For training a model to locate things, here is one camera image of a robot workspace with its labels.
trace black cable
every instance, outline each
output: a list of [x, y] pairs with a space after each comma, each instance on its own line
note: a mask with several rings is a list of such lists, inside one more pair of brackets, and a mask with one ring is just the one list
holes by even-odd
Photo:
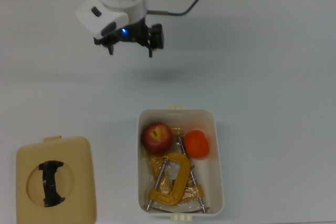
[[184, 16], [186, 15], [188, 12], [190, 12], [190, 10], [197, 4], [199, 0], [195, 0], [191, 6], [184, 12], [182, 13], [170, 13], [166, 10], [148, 10], [147, 14], [152, 14], [152, 15], [169, 15], [169, 16]]

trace yellow clamp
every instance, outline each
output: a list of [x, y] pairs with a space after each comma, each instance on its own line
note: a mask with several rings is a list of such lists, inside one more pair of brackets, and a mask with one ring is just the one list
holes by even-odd
[[168, 206], [174, 206], [179, 203], [184, 194], [185, 186], [189, 178], [191, 165], [188, 157], [183, 155], [182, 153], [169, 153], [167, 155], [163, 155], [162, 157], [180, 164], [180, 170], [177, 174], [176, 182], [170, 194], [163, 194], [157, 190], [152, 189], [149, 192], [148, 198], [154, 201], [164, 203]]

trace clamp handle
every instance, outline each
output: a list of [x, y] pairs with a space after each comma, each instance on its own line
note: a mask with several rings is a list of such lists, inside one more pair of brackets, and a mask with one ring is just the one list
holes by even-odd
[[168, 206], [174, 206], [182, 199], [185, 186], [188, 182], [191, 165], [188, 157], [181, 153], [169, 153], [167, 155], [163, 155], [162, 157], [179, 163], [179, 173], [177, 174], [173, 190], [170, 194], [163, 194], [155, 189], [152, 189], [149, 192], [148, 198], [150, 200], [164, 203]]
[[38, 166], [39, 170], [43, 171], [43, 190], [45, 194], [44, 207], [53, 207], [62, 203], [65, 198], [59, 196], [56, 192], [55, 172], [58, 167], [63, 166], [61, 161], [46, 161]]

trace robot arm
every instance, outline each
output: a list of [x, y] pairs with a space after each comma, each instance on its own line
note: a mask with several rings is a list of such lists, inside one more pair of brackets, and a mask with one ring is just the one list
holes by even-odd
[[145, 23], [147, 0], [87, 0], [76, 12], [83, 25], [92, 33], [94, 43], [103, 45], [113, 54], [119, 41], [137, 42], [149, 49], [163, 48], [162, 25], [149, 28]]

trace metal rod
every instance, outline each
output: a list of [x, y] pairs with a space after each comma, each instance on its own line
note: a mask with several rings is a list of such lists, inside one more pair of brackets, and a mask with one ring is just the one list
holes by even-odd
[[[183, 137], [181, 137], [181, 136], [178, 137], [177, 138], [177, 143], [180, 145], [182, 153], [187, 156], [187, 152], [185, 151], [185, 147], [184, 147], [184, 144], [183, 144]], [[193, 168], [190, 169], [190, 178], [192, 180], [193, 186], [196, 186], [197, 181], [196, 181], [196, 178], [194, 176]], [[200, 204], [200, 207], [202, 209], [202, 213], [205, 214], [207, 212], [207, 208], [205, 207], [205, 204], [204, 204], [203, 199], [201, 197], [198, 197], [198, 203]]]
[[[158, 187], [159, 187], [159, 185], [160, 185], [160, 181], [161, 181], [161, 178], [162, 178], [162, 176], [163, 176], [164, 169], [165, 169], [165, 167], [166, 167], [167, 162], [168, 162], [168, 159], [167, 159], [167, 158], [164, 158], [164, 159], [163, 159], [163, 164], [162, 164], [162, 166], [161, 166], [161, 170], [160, 170], [160, 173], [159, 173], [159, 176], [158, 176], [158, 179], [156, 180], [155, 186], [154, 186], [154, 188], [153, 188], [154, 190], [157, 190]], [[151, 210], [152, 204], [153, 204], [153, 200], [151, 199], [151, 200], [148, 202], [148, 205], [147, 205], [147, 208], [146, 208], [147, 212], [148, 212], [149, 210]]]

